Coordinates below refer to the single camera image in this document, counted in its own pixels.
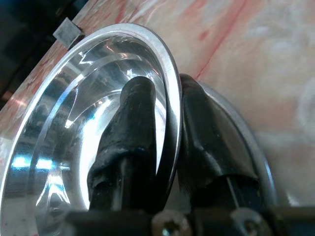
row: metal bowl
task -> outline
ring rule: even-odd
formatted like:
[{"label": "metal bowl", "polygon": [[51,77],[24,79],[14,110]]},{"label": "metal bowl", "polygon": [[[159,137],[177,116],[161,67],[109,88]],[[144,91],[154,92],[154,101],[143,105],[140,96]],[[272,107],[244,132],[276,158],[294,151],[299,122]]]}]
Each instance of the metal bowl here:
[{"label": "metal bowl", "polygon": [[2,181],[2,235],[56,235],[69,210],[88,208],[87,174],[100,136],[135,76],[156,86],[157,178],[168,193],[181,138],[176,65],[148,29],[111,25],[73,47],[30,103]]}]

